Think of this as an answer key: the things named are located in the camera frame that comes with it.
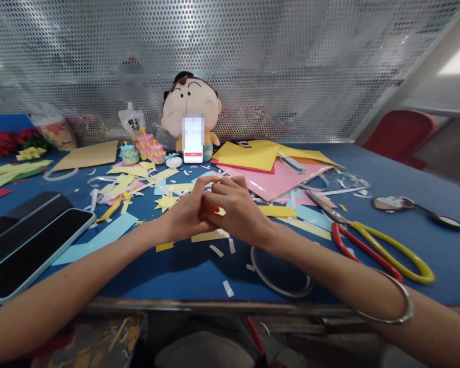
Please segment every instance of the metal mesh screen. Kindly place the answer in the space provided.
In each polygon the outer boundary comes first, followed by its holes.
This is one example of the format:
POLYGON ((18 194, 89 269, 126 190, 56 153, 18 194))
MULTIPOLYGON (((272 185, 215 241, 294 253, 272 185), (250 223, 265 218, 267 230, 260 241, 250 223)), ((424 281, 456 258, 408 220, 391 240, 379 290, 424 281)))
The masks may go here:
POLYGON ((220 139, 345 142, 458 11, 460 0, 0 0, 0 113, 47 101, 85 143, 127 137, 118 67, 136 62, 150 71, 134 102, 151 132, 186 70, 219 93, 220 139))

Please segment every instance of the white glue bottle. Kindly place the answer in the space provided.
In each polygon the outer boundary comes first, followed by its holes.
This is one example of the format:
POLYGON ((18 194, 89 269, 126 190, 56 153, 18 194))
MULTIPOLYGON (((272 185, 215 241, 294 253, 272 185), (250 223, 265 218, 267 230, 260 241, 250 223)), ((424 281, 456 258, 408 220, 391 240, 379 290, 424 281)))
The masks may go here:
POLYGON ((145 116, 143 115, 143 111, 141 110, 134 110, 133 103, 128 102, 128 109, 121 110, 118 112, 119 120, 121 120, 121 124, 123 125, 124 130, 126 130, 133 140, 133 142, 138 141, 138 136, 143 134, 140 130, 141 127, 145 127, 145 116))

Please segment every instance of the doll head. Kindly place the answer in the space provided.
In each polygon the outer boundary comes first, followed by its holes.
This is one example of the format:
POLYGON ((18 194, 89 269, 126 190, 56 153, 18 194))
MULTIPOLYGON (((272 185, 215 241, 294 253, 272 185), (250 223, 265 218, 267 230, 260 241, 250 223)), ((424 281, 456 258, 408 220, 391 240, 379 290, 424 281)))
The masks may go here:
POLYGON ((221 111, 216 91, 192 73, 180 72, 174 85, 164 92, 162 126, 174 138, 182 134, 182 114, 203 113, 205 131, 212 130, 221 111))

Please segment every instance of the hand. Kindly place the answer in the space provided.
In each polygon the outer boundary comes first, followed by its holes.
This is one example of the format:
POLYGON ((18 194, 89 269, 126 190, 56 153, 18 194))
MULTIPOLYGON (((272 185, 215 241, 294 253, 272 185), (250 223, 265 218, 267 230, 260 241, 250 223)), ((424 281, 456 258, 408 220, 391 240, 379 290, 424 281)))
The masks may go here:
POLYGON ((204 210, 202 218, 247 244, 266 247, 268 239, 273 236, 274 222, 254 203, 243 176, 222 178, 213 184, 211 192, 204 192, 203 201, 205 209, 217 205, 225 210, 225 215, 204 210))
POLYGON ((217 176, 198 178, 192 193, 183 195, 171 209, 153 220, 154 228, 160 237, 158 243, 185 240, 191 236, 217 229, 215 225, 200 219, 198 215, 201 211, 204 186, 219 181, 220 178, 217 176))

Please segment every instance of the red scissor handle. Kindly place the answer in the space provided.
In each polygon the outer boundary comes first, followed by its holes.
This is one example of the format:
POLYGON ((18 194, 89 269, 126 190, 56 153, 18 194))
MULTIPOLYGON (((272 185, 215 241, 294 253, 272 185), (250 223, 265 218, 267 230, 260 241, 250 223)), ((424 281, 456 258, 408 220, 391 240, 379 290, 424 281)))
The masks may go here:
POLYGON ((381 258, 377 253, 375 253, 371 248, 363 244, 358 238, 356 238, 353 234, 351 234, 349 231, 347 231, 341 224, 334 222, 332 224, 332 239, 334 239, 334 243, 336 243, 337 247, 339 248, 340 252, 348 257, 349 259, 352 259, 353 261, 356 261, 358 263, 361 263, 354 255, 352 255, 349 250, 346 248, 344 245, 344 242, 342 241, 341 234, 343 234, 347 239, 351 240, 351 242, 356 245, 359 249, 361 249, 363 252, 365 252, 370 258, 372 258, 375 262, 377 262, 380 266, 382 266, 390 275, 397 280, 398 282, 402 283, 404 282, 404 278, 400 274, 400 272, 397 271, 396 268, 394 268, 389 262, 381 258))

